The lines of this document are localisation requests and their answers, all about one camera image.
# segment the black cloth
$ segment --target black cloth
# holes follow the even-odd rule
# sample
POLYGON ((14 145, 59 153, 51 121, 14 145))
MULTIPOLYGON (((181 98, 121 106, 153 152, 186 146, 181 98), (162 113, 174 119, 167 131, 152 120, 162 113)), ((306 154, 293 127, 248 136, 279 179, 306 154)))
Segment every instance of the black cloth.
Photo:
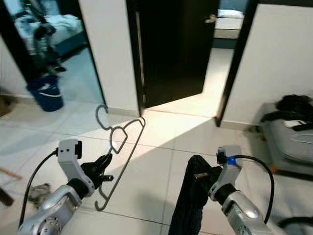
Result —
POLYGON ((200 232, 202 209, 208 200, 208 190, 214 179, 197 180, 195 174, 218 172, 200 155, 194 155, 187 165, 182 187, 173 213, 168 235, 197 235, 200 232))
POLYGON ((261 122, 273 121, 277 119, 284 120, 302 120, 307 124, 301 127, 294 127, 295 131, 312 128, 313 105, 312 99, 305 95, 286 95, 276 104, 278 111, 265 114, 261 122))

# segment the bucket handle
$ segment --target bucket handle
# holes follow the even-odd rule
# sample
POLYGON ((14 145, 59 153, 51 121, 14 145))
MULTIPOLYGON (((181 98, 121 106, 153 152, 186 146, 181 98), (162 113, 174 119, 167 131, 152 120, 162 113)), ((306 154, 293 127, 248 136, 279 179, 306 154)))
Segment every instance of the bucket handle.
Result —
POLYGON ((42 93, 42 92, 39 92, 39 94, 44 95, 44 96, 49 96, 49 97, 61 97, 61 94, 52 95, 52 94, 46 94, 46 93, 42 93))

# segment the black cable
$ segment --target black cable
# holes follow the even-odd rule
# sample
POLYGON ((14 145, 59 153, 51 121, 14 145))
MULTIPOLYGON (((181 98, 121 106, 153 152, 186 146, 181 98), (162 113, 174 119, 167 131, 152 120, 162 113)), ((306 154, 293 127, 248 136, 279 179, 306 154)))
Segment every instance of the black cable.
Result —
POLYGON ((313 217, 291 217, 287 219, 283 219, 278 223, 278 226, 281 228, 286 227, 289 224, 306 224, 313 227, 313 217))
POLYGON ((31 186, 31 183, 33 182, 33 179, 36 175, 36 173, 38 172, 38 170, 40 169, 40 167, 45 163, 45 161, 47 161, 50 157, 52 157, 53 155, 57 155, 58 154, 58 149, 54 150, 52 153, 50 153, 48 156, 46 156, 45 159, 43 159, 41 161, 41 163, 39 163, 39 165, 37 166, 37 168, 34 170, 33 174, 30 176, 30 179, 28 181, 27 187, 26 187, 26 191, 25 191, 25 195, 24 195, 24 200, 23 200, 23 205, 22 205, 22 211, 21 211, 21 217, 20 217, 20 222, 19 222, 19 227, 23 224, 24 222, 24 216, 25 216, 25 210, 26 210, 26 203, 27 203, 27 199, 28 199, 28 194, 29 194, 29 189, 31 186))
POLYGON ((271 172, 271 170, 268 168, 268 166, 261 160, 255 158, 255 157, 251 157, 251 156, 247 156, 247 155, 236 155, 234 156, 236 159, 238 158, 243 158, 243 159, 251 159, 254 160, 256 162, 258 162, 259 164, 261 164, 265 170, 268 172, 269 178, 270 178, 270 196, 269 196, 269 203, 268 203, 268 211, 266 212, 266 216, 264 219, 264 223, 268 222, 272 207, 273 207, 273 201, 274 201, 274 177, 273 174, 271 172))

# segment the white tile floor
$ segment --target white tile floor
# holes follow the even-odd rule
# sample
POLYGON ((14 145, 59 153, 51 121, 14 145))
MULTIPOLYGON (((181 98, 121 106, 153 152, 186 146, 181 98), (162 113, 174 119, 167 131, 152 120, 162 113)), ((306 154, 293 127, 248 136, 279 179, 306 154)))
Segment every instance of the white tile floor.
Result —
POLYGON ((62 63, 67 69, 59 73, 59 88, 66 100, 102 102, 101 91, 88 48, 77 52, 62 63))
POLYGON ((233 49, 211 49, 201 94, 154 106, 149 108, 149 110, 214 117, 227 80, 233 52, 233 49))
MULTIPOLYGON (((16 105, 14 111, 0 118, 0 165, 23 179, 16 181, 0 174, 0 186, 15 199, 13 206, 1 207, 0 235, 16 234, 22 205, 22 195, 28 178, 37 164, 57 147, 63 139, 83 141, 81 162, 94 161, 109 147, 108 134, 100 129, 94 118, 96 105, 66 102, 63 109, 44 113, 30 104, 16 105)), ((210 118, 146 111, 146 129, 103 212, 94 210, 94 201, 102 205, 98 192, 85 198, 62 234, 129 234, 166 235, 181 187, 188 159, 201 154, 215 165, 217 147, 240 144, 245 154, 267 159, 267 148, 253 133, 219 129, 210 118)), ((123 124, 131 117, 106 115, 106 124, 123 124)), ((106 173, 117 176, 134 146, 138 130, 129 129, 130 137, 118 156, 114 156, 106 173)), ((120 136, 114 144, 120 144, 120 136)), ((35 177, 34 185, 49 183, 55 190, 67 179, 56 159, 49 159, 35 177)), ((274 222, 288 216, 312 215, 313 182, 276 175, 276 193, 270 226, 275 234, 284 234, 274 222)), ((257 165, 247 162, 237 180, 241 189, 265 212, 269 195, 267 175, 257 165)), ((109 193, 112 183, 104 184, 109 193)), ((34 213, 28 205, 27 216, 34 213)), ((310 229, 289 228, 290 234, 309 235, 310 229)), ((209 201, 203 210, 201 235, 233 235, 218 203, 209 201)))

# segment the robotic hand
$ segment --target robotic hand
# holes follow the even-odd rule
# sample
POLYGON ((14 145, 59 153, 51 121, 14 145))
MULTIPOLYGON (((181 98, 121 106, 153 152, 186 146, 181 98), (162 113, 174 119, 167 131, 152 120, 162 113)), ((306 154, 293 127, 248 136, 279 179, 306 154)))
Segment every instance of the robotic hand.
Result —
MULTIPOLYGON (((209 197, 221 204, 223 213, 237 235, 273 235, 264 223, 260 210, 241 191, 235 189, 242 161, 233 156, 240 154, 241 149, 237 145, 220 147, 217 160, 223 168, 211 167, 209 172, 195 177, 205 179, 209 197)), ((20 226, 18 235, 60 234, 82 204, 81 200, 90 197, 102 182, 113 180, 113 176, 103 175, 112 160, 112 154, 79 166, 77 159, 81 157, 81 141, 69 139, 60 142, 58 162, 68 178, 68 183, 60 186, 41 205, 38 213, 20 226)))
POLYGON ((242 160, 233 157, 236 155, 241 155, 237 145, 219 148, 217 160, 223 169, 216 171, 212 168, 212 172, 207 174, 209 197, 220 203, 222 212, 237 235, 273 235, 264 223, 260 210, 241 191, 235 189, 235 181, 242 168, 242 160))
POLYGON ((60 142, 58 162, 68 178, 68 183, 51 194, 40 206, 38 213, 20 226, 18 235, 60 234, 82 204, 82 199, 90 197, 102 182, 113 180, 113 176, 103 175, 112 160, 112 154, 79 166, 77 159, 81 157, 81 141, 69 139, 60 142))

